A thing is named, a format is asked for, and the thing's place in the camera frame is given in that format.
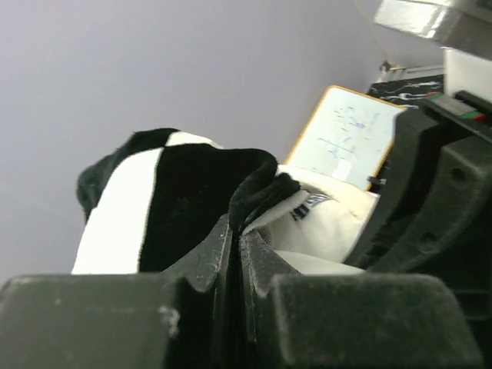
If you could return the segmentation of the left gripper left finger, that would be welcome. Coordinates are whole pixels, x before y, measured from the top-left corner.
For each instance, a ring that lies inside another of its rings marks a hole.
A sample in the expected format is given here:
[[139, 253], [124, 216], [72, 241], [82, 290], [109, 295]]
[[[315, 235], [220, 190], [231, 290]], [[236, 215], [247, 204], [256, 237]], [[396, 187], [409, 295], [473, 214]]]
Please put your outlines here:
[[11, 279], [1, 291], [1, 366], [230, 366], [230, 248], [220, 218], [161, 273]]

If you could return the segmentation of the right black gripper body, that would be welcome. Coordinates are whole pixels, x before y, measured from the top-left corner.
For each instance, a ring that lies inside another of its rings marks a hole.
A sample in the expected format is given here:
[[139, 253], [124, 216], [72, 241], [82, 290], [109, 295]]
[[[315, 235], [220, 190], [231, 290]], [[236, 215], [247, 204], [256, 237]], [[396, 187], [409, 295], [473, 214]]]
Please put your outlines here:
[[380, 197], [346, 262], [441, 279], [491, 364], [491, 102], [468, 91], [458, 114], [422, 100], [394, 121]]

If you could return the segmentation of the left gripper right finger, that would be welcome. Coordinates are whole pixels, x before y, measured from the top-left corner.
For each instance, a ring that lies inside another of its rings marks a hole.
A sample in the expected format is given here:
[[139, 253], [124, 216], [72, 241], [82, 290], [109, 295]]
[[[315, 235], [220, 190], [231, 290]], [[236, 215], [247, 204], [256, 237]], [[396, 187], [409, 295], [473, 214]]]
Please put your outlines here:
[[450, 290], [420, 274], [304, 276], [253, 232], [240, 242], [251, 368], [482, 368]]

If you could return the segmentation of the white pillow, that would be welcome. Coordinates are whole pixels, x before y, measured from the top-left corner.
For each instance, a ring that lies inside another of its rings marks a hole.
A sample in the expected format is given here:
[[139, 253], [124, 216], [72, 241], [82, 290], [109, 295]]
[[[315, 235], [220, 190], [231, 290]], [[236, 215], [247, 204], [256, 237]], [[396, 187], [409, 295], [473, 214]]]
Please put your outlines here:
[[304, 275], [362, 273], [345, 261], [379, 196], [290, 165], [278, 172], [298, 181], [301, 189], [263, 213], [243, 234], [258, 231], [269, 248]]

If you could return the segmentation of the black white checkered pillowcase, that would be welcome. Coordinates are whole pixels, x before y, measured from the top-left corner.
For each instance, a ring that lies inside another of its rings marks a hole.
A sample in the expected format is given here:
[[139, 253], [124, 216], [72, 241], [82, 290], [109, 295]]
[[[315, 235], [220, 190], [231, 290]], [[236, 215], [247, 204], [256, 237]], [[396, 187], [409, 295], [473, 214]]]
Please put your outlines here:
[[134, 133], [79, 175], [76, 195], [86, 223], [74, 274], [164, 271], [220, 217], [238, 237], [307, 196], [269, 152], [174, 128]]

